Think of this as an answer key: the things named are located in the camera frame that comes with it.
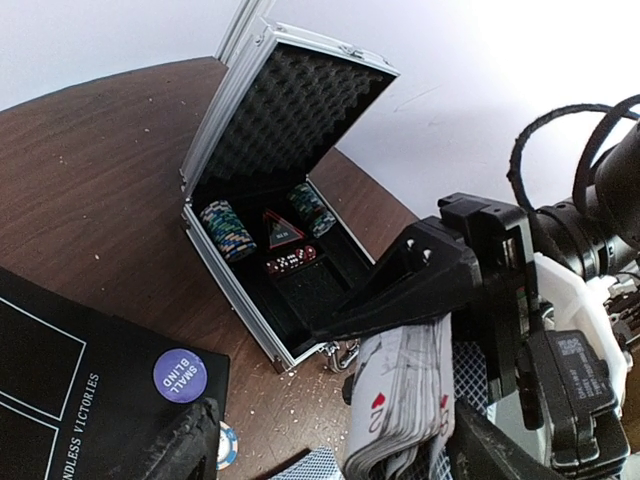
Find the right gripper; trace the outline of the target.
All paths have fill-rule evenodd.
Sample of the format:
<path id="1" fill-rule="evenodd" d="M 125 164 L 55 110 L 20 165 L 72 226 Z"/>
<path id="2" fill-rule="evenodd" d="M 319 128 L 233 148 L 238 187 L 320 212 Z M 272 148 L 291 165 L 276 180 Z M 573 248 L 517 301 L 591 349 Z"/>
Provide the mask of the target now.
<path id="1" fill-rule="evenodd" d="M 352 340 L 433 324 L 464 307 L 489 395 L 517 394 L 536 460 L 464 399 L 449 439 L 454 479 L 605 479 L 630 453 L 621 424 L 628 365 L 595 278 L 629 261 L 614 236 L 586 239 L 575 208 L 522 208 L 456 193 L 441 220 L 405 227 L 368 276 L 309 322 L 316 340 Z"/>

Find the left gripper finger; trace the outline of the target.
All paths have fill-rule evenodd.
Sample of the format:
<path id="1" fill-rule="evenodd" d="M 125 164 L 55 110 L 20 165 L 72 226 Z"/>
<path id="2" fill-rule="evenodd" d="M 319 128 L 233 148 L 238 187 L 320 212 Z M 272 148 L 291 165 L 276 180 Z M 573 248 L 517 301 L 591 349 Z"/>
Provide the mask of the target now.
<path id="1" fill-rule="evenodd" d="M 216 479 L 220 423 L 214 398 L 192 403 L 127 468 L 127 478 Z"/>

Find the poker chip stack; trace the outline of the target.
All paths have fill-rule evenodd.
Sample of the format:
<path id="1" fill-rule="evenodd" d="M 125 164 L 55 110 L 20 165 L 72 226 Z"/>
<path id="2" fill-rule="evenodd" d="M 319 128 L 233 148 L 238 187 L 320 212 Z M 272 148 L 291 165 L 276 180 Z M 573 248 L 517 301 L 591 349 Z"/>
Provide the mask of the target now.
<path id="1" fill-rule="evenodd" d="M 218 445 L 217 470 L 231 466 L 239 453 L 238 437 L 234 429 L 226 422 L 220 422 L 220 439 Z"/>

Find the playing card deck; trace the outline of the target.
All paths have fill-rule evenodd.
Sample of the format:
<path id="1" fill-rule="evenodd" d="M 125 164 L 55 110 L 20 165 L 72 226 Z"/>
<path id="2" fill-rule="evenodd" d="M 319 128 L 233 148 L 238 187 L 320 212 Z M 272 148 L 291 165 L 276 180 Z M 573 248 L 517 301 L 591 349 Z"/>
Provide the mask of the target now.
<path id="1" fill-rule="evenodd" d="M 459 400 L 487 412 L 487 368 L 476 343 L 453 340 L 449 316 L 362 340 L 345 477 L 452 478 L 446 443 Z"/>

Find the purple small blind button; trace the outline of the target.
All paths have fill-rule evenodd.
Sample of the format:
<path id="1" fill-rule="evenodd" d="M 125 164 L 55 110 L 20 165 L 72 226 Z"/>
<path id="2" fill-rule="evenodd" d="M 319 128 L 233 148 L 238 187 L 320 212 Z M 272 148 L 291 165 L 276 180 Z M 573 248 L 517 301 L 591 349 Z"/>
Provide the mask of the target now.
<path id="1" fill-rule="evenodd" d="M 186 404 L 197 400 L 206 390 L 208 372 L 202 359 L 191 350 L 175 348 L 156 360 L 153 383 L 166 400 Z"/>

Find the black poker mat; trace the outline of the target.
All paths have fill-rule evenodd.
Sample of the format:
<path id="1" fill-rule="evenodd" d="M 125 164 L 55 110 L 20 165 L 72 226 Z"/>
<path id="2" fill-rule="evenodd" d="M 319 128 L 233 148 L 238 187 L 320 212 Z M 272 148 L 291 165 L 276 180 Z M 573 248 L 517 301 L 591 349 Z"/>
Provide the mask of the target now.
<path id="1" fill-rule="evenodd" d="M 153 383 L 156 360 L 175 348 L 196 353 L 208 372 L 205 392 L 186 404 Z M 128 479 L 127 468 L 192 403 L 214 398 L 223 420 L 229 375 L 224 354 L 1 274 L 5 479 Z"/>

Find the aluminium poker case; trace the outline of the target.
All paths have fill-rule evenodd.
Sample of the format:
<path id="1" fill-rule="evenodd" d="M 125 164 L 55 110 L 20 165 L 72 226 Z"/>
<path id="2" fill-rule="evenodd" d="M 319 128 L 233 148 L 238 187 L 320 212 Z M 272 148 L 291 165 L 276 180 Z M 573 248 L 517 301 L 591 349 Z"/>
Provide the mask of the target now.
<path id="1" fill-rule="evenodd" d="M 250 27 L 196 131 L 180 173 L 186 232 L 219 288 L 274 366 L 297 367 L 316 353 L 334 371 L 355 359 L 356 344 L 316 342 L 309 321 L 348 293 L 374 259 L 341 218 L 311 172 L 397 78 L 381 55 L 266 18 Z M 308 183 L 334 214 L 315 238 L 287 194 Z M 227 200 L 257 244 L 226 262 L 199 218 Z M 263 213 L 270 209 L 306 239 L 269 249 Z M 307 266 L 281 276 L 265 263 L 312 245 Z"/>

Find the chip row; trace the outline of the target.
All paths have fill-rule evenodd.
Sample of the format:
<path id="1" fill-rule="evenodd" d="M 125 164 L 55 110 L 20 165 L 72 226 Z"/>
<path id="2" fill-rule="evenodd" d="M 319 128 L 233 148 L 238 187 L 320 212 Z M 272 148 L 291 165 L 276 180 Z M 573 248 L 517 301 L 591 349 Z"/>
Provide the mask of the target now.
<path id="1" fill-rule="evenodd" d="M 216 200 L 199 214 L 205 231 L 222 258 L 236 262 L 253 254 L 257 244 L 227 200 Z"/>
<path id="2" fill-rule="evenodd" d="M 315 238 L 321 237 L 335 225 L 334 214 L 308 183 L 295 186 L 286 198 Z"/>

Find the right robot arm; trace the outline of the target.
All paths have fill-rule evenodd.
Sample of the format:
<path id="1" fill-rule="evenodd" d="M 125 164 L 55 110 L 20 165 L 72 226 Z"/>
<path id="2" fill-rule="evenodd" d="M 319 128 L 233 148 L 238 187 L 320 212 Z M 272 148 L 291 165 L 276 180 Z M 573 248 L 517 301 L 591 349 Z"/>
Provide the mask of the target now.
<path id="1" fill-rule="evenodd" d="M 609 479 L 630 453 L 629 362 L 605 304 L 639 262 L 639 132 L 591 135 L 571 197 L 534 208 L 455 193 L 407 226 L 308 326 L 356 339 L 349 479 Z"/>

